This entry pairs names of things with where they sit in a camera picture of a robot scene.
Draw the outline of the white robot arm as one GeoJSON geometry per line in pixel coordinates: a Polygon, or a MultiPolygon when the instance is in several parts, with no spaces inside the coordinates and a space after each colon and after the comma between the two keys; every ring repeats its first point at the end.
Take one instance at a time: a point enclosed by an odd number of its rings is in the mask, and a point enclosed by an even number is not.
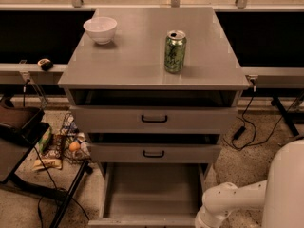
{"type": "Polygon", "coordinates": [[[268,179],[236,187],[225,182],[205,191],[196,228],[219,228],[235,210],[261,209],[262,228],[304,228],[304,141],[284,145],[268,179]]]}

